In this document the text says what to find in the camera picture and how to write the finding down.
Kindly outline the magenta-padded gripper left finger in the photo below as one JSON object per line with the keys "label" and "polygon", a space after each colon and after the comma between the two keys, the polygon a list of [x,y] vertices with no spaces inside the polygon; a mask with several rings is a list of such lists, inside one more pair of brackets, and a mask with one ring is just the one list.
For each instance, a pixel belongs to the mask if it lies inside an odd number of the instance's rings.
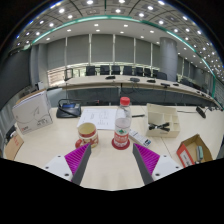
{"label": "magenta-padded gripper left finger", "polygon": [[43,169],[76,185],[80,185],[90,155],[91,145],[87,143],[65,156],[57,155]]}

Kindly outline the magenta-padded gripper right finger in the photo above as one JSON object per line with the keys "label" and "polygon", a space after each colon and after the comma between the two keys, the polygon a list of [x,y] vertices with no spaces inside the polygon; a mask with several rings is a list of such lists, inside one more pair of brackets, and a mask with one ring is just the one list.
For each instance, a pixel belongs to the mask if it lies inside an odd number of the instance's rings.
{"label": "magenta-padded gripper right finger", "polygon": [[168,155],[159,155],[136,143],[133,144],[133,155],[145,185],[182,169]]}

